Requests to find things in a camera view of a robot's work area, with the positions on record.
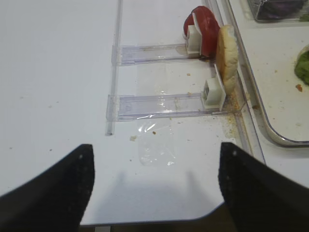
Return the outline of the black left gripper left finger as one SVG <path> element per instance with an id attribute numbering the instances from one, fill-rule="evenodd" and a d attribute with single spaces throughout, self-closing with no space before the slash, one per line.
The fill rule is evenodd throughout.
<path id="1" fill-rule="evenodd" d="M 77 232 L 94 186 L 94 152 L 82 144 L 0 198 L 2 232 Z"/>

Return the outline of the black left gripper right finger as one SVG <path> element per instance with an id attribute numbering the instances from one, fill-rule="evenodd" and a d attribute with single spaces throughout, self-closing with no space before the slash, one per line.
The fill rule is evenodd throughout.
<path id="1" fill-rule="evenodd" d="M 309 190 L 224 142 L 218 181 L 239 232 L 307 232 Z"/>

